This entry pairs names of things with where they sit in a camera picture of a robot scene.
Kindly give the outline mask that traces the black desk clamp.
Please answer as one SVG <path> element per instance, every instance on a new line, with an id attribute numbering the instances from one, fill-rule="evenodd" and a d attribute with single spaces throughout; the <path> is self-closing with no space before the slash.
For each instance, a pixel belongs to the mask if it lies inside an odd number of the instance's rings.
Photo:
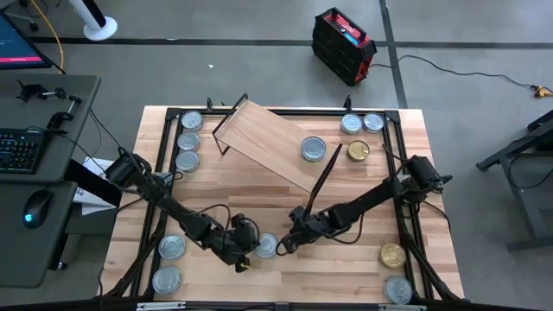
<path id="1" fill-rule="evenodd" d="M 53 91 L 48 91 L 40 84 L 24 85 L 20 80 L 18 80 L 18 83 L 21 87 L 21 91 L 17 98 L 23 102 L 28 102 L 32 97 L 40 99 L 47 99 L 53 96 L 61 99 L 65 99 L 67 97 L 66 91 L 61 87 L 56 87 Z"/>
<path id="2" fill-rule="evenodd" d="M 76 97 L 74 95 L 70 95 L 68 99 L 71 101 L 71 104 L 67 111 L 58 111 L 55 114 L 52 115 L 50 120 L 47 124 L 47 129 L 54 132 L 55 130 L 59 130 L 61 125 L 65 121 L 72 121 L 73 120 L 73 114 L 72 110 L 75 105 L 79 105 L 82 103 L 82 99 L 79 97 Z"/>

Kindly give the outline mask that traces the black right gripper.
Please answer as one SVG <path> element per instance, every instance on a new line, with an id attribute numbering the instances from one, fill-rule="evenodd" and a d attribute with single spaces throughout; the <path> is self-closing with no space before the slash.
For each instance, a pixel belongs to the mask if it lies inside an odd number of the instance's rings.
<path id="1" fill-rule="evenodd" d="M 304 216 L 304 212 L 305 209 L 298 206 L 289 213 L 292 228 L 289 234 L 283 236 L 277 243 L 277 249 L 283 247 L 283 251 L 279 252 L 280 256 L 295 253 L 302 246 L 302 243 L 298 242 L 314 242 L 318 238 L 330 235 L 333 232 L 329 217 L 325 213 Z"/>

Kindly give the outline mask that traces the white papers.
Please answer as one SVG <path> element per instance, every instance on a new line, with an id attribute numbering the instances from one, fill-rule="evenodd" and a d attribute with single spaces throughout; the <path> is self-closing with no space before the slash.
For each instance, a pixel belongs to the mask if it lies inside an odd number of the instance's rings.
<path id="1" fill-rule="evenodd" d="M 83 166 L 93 172 L 98 177 L 101 177 L 105 180 L 104 171 L 107 170 L 113 161 L 95 158 L 95 157 L 86 157 L 83 161 Z M 110 209 L 115 209 L 116 207 L 113 204 L 108 203 L 107 201 L 100 199 L 95 194 L 92 194 L 80 187 L 77 188 L 76 193 L 73 197 L 74 203 L 80 203 L 82 205 L 82 215 L 86 216 L 91 213 L 103 212 Z"/>

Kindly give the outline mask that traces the silver can blue label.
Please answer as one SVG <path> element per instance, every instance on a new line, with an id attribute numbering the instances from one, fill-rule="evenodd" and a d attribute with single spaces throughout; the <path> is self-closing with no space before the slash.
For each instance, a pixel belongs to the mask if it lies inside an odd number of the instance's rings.
<path id="1" fill-rule="evenodd" d="M 265 232 L 261 235 L 255 253 L 261 258 L 271 258 L 277 253 L 277 238 L 274 234 Z"/>
<path id="2" fill-rule="evenodd" d="M 377 113 L 366 113 L 363 117 L 365 131 L 379 133 L 384 128 L 384 119 Z"/>

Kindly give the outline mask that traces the computer monitor blue screen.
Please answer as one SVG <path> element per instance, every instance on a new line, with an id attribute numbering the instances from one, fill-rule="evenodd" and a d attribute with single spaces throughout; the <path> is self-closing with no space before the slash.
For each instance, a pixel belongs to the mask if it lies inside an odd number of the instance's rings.
<path id="1" fill-rule="evenodd" d="M 50 68 L 52 62 L 0 10 L 0 70 Z"/>

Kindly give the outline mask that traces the silver can green white label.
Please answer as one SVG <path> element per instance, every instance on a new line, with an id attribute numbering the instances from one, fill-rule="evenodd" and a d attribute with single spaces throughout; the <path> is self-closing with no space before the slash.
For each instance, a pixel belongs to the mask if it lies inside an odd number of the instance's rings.
<path id="1" fill-rule="evenodd" d="M 355 114 L 348 113 L 340 120 L 340 129 L 348 135 L 355 135 L 359 133 L 362 128 L 362 121 L 360 117 Z"/>
<path id="2" fill-rule="evenodd" d="M 160 256 L 167 260 L 176 260 L 181 258 L 186 250 L 186 241 L 180 235 L 169 235 L 160 241 L 158 252 Z"/>
<path id="3" fill-rule="evenodd" d="M 176 267 L 162 267 L 152 278 L 152 287 L 157 294 L 173 294 L 180 286 L 181 272 Z"/>

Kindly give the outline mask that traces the gold can green label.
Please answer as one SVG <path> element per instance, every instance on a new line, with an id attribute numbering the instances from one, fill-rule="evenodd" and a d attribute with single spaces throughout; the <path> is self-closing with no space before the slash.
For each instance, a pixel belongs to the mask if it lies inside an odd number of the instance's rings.
<path id="1" fill-rule="evenodd" d="M 406 252 L 398 244 L 385 244 L 379 251 L 379 259 L 386 267 L 390 269 L 397 269 L 405 265 Z"/>
<path id="2" fill-rule="evenodd" d="M 362 162 L 370 155 L 370 148 L 364 141 L 355 140 L 348 145 L 346 155 L 353 162 Z"/>

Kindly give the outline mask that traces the silver tuna can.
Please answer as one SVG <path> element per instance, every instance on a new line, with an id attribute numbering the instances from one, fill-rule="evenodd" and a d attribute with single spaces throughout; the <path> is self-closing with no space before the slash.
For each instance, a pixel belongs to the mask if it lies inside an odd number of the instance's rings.
<path id="1" fill-rule="evenodd" d="M 411 284 L 402 276 L 389 276 L 383 285 L 384 296 L 394 304 L 409 304 L 414 291 Z"/>
<path id="2" fill-rule="evenodd" d="M 319 162 L 324 159 L 327 151 L 325 142 L 317 136 L 306 137 L 301 144 L 301 154 L 308 162 Z"/>

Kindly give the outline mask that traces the red black equipment case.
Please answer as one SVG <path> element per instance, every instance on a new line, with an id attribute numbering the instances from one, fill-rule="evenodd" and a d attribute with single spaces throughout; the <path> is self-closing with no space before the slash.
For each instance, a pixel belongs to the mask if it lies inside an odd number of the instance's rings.
<path id="1" fill-rule="evenodd" d="M 355 86 L 368 75 L 375 41 L 342 11 L 333 7 L 315 17 L 312 50 L 348 86 Z"/>

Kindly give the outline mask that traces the black backlit keyboard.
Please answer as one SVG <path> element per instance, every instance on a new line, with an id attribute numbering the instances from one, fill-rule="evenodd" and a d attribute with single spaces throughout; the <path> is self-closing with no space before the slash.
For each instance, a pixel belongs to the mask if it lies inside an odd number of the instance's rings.
<path id="1" fill-rule="evenodd" d="M 38 128 L 0 128 L 0 174 L 34 175 L 48 141 Z"/>

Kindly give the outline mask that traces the wooden shelf black metal frame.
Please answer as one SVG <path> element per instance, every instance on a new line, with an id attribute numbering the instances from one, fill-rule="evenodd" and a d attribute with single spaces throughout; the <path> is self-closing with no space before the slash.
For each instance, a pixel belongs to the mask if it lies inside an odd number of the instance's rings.
<path id="1" fill-rule="evenodd" d="M 310 162 L 302 155 L 302 143 L 314 134 L 243 94 L 212 132 L 221 155 L 229 149 L 283 177 L 310 193 L 303 216 L 311 214 L 316 196 L 332 171 L 342 145 L 325 142 L 322 159 Z"/>

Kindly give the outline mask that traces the white round pedestal stand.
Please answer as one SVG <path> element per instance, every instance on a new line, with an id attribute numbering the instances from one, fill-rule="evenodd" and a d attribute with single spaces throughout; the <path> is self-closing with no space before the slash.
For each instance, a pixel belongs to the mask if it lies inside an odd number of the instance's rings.
<path id="1" fill-rule="evenodd" d="M 90 41 L 110 39 L 118 30 L 115 19 L 105 16 L 94 0 L 68 0 L 75 14 L 83 21 L 83 34 Z"/>

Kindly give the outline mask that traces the black metal side table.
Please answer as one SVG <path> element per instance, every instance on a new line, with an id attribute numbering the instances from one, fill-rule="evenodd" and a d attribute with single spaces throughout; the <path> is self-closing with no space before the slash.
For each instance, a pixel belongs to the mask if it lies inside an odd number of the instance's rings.
<path id="1" fill-rule="evenodd" d="M 509 251 L 553 246 L 553 110 L 527 125 L 524 136 L 478 162 L 486 171 L 499 165 L 523 216 L 528 238 Z"/>

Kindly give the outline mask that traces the black computer mouse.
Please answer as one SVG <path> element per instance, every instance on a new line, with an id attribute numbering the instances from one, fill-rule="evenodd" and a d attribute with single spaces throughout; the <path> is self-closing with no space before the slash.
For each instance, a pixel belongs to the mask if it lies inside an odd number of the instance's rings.
<path id="1" fill-rule="evenodd" d="M 23 224 L 29 229 L 40 227 L 48 216 L 54 193 L 42 189 L 31 194 L 23 208 Z"/>

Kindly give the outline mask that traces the dark grey desk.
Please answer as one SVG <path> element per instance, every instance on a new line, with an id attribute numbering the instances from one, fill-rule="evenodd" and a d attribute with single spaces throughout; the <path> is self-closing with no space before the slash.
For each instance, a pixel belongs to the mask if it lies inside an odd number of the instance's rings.
<path id="1" fill-rule="evenodd" d="M 45 129 L 56 112 L 73 114 L 73 120 L 60 126 L 66 135 L 51 137 L 34 175 L 0 174 L 0 288 L 39 287 L 54 261 L 78 187 L 64 177 L 100 83 L 101 78 L 94 75 L 0 73 L 0 128 Z M 81 102 L 73 105 L 56 97 L 23 102 L 17 97 L 21 85 L 34 84 L 49 91 L 61 87 Z M 43 224 L 29 229 L 23 224 L 24 208 L 40 190 L 54 196 Z"/>

